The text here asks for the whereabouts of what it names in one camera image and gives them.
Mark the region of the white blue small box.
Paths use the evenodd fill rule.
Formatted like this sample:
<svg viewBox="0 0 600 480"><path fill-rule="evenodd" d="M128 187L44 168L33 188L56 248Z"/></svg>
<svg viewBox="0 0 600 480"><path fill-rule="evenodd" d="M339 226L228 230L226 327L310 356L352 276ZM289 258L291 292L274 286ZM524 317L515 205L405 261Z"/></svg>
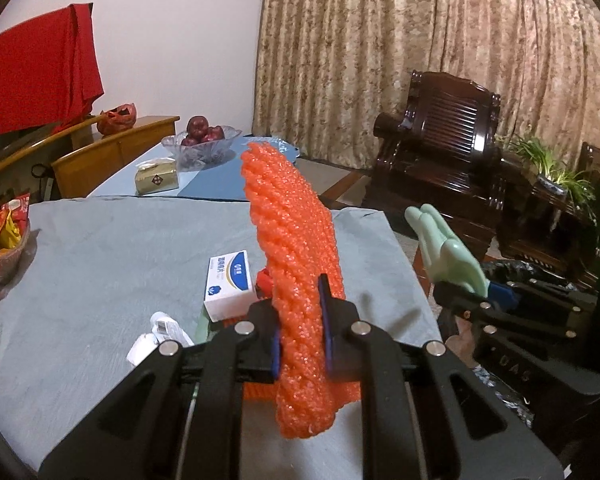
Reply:
<svg viewBox="0 0 600 480"><path fill-rule="evenodd" d="M230 252L209 259L204 307L212 322L239 318L257 301L248 252Z"/></svg>

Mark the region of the dark wooden side table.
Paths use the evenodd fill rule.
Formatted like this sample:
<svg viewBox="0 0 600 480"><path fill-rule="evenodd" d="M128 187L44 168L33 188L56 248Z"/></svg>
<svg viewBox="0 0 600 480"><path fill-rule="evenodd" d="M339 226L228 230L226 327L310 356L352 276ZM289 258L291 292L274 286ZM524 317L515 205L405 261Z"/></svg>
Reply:
<svg viewBox="0 0 600 480"><path fill-rule="evenodd" d="M505 258L534 263L573 282L584 283L596 258L597 228L566 196L526 179L505 185L496 239Z"/></svg>

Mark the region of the green rubber glove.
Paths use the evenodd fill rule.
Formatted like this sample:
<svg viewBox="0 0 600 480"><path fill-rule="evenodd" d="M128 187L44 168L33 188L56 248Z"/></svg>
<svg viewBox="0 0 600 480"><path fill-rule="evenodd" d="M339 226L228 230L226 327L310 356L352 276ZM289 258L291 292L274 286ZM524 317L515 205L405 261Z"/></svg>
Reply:
<svg viewBox="0 0 600 480"><path fill-rule="evenodd" d="M430 281L452 283L480 297L488 296L490 282L480 262L434 206L409 206L404 218L418 237L422 263Z"/></svg>
<svg viewBox="0 0 600 480"><path fill-rule="evenodd" d="M223 327L223 321L213 322L212 319L209 318L207 309L202 307L193 336L194 344L205 344L212 339L217 332L222 330Z"/></svg>

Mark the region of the orange red bag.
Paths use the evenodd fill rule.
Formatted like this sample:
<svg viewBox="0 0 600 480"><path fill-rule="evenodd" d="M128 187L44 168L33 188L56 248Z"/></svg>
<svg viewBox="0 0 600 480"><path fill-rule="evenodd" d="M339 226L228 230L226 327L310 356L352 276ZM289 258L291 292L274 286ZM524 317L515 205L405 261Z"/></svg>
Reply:
<svg viewBox="0 0 600 480"><path fill-rule="evenodd" d="M134 127L136 123L136 107L134 103L121 104L99 114L96 124L97 131L102 136L112 136Z"/></svg>

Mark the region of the red apples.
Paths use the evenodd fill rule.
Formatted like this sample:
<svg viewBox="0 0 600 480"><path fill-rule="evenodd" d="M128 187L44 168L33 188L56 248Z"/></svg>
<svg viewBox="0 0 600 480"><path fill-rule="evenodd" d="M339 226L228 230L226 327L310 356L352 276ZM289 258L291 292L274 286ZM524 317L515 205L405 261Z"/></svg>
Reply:
<svg viewBox="0 0 600 480"><path fill-rule="evenodd" d="M186 135L181 144L183 146L193 146L223 140L224 138L224 130L220 126L212 127L204 116L194 116L187 123Z"/></svg>

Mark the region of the grey table cloth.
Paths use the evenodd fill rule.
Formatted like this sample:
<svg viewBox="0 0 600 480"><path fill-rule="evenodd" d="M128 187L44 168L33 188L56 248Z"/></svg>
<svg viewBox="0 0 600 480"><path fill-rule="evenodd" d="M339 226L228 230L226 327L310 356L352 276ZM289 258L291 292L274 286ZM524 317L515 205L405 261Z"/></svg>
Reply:
<svg viewBox="0 0 600 480"><path fill-rule="evenodd" d="M440 340L384 214L334 212L343 284L360 318L421 347ZM208 260L248 252L265 267L247 203L164 197L35 204L17 273L0 287L0 430L34 470L132 370L125 359L162 311L192 338ZM317 437L280 436L271 403L246 402L241 479L362 479L359 403Z"/></svg>

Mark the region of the glass fruit bowl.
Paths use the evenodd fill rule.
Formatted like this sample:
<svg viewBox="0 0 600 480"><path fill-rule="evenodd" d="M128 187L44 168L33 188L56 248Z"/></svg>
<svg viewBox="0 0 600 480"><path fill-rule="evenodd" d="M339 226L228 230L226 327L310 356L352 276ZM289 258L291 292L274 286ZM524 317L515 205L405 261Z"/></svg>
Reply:
<svg viewBox="0 0 600 480"><path fill-rule="evenodd" d="M242 136L242 130L223 127L225 138L185 145L186 132L165 136L161 145L172 155L178 171L201 170L227 162L234 156L232 146Z"/></svg>

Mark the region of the beige tissue box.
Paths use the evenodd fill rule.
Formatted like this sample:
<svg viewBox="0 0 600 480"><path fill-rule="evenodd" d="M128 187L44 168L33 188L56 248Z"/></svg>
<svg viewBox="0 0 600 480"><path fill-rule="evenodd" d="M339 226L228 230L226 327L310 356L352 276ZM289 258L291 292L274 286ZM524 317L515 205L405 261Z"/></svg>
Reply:
<svg viewBox="0 0 600 480"><path fill-rule="evenodd" d="M137 195L148 195L178 188L178 165L173 157L144 160L136 166L134 183Z"/></svg>

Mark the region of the orange foam net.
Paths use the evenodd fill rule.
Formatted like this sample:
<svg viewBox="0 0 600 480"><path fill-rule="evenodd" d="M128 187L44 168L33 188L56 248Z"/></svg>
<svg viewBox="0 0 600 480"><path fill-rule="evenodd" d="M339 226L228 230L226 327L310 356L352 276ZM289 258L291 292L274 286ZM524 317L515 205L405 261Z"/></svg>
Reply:
<svg viewBox="0 0 600 480"><path fill-rule="evenodd" d="M280 321L276 420L285 438L314 437L361 397L356 382L327 378L318 278L325 274L332 294L346 296L332 213L271 144L249 143L240 173Z"/></svg>

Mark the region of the white tissue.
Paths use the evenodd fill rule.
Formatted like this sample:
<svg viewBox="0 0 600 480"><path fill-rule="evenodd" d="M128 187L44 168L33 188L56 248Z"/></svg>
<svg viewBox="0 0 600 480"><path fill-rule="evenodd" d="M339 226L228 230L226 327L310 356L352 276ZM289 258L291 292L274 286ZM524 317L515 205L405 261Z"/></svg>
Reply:
<svg viewBox="0 0 600 480"><path fill-rule="evenodd" d="M158 311L151 315L150 325L150 332L141 334L126 355L126 360L132 366L140 364L167 340L174 340L184 348L194 344L192 338L181 328L180 324L164 312Z"/></svg>

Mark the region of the snack bowl with packets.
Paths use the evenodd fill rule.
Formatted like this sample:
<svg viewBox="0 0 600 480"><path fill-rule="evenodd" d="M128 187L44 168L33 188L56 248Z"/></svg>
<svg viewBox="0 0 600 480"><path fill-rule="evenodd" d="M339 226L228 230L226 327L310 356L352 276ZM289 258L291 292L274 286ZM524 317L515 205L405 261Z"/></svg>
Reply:
<svg viewBox="0 0 600 480"><path fill-rule="evenodd" d="M0 285L17 270L29 233L30 194L24 193L0 207Z"/></svg>

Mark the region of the red cloth cover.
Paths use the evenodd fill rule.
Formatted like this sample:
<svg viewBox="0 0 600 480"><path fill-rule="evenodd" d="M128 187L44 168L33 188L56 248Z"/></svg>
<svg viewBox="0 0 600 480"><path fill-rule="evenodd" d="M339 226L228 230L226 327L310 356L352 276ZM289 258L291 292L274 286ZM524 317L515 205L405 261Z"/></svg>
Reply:
<svg viewBox="0 0 600 480"><path fill-rule="evenodd" d="M0 136L75 124L103 94L90 4L73 3L0 34Z"/></svg>

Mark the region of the wooden tv cabinet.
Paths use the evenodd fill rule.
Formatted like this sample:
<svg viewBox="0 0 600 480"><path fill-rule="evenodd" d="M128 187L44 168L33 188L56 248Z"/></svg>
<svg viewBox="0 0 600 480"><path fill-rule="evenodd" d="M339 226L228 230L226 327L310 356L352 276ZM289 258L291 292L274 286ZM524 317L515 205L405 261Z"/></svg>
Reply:
<svg viewBox="0 0 600 480"><path fill-rule="evenodd" d="M81 198L175 132L178 116L145 116L123 132L102 136L98 118L59 132L51 125L0 148L0 205L24 192L32 200Z"/></svg>

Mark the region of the black lined trash bin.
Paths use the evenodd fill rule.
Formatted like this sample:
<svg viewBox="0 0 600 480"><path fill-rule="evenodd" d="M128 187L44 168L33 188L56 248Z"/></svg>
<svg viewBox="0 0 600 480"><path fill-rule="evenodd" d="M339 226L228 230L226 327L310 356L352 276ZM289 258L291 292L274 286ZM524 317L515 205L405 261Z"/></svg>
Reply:
<svg viewBox="0 0 600 480"><path fill-rule="evenodd" d="M534 416L563 408L580 416L600 398L600 373L582 347L597 296L524 261L487 261L482 270L520 300L512 310L493 304L483 324L496 328L495 339L480 338L476 360Z"/></svg>

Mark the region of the beige patterned curtain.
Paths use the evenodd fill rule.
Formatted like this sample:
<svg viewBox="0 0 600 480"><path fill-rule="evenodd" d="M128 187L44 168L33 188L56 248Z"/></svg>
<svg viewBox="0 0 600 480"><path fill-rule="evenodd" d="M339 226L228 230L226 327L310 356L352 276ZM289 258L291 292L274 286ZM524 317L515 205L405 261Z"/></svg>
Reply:
<svg viewBox="0 0 600 480"><path fill-rule="evenodd" d="M263 0L253 131L368 168L374 120L404 111L413 70L499 94L502 138L532 133L565 162L600 148L594 0Z"/></svg>

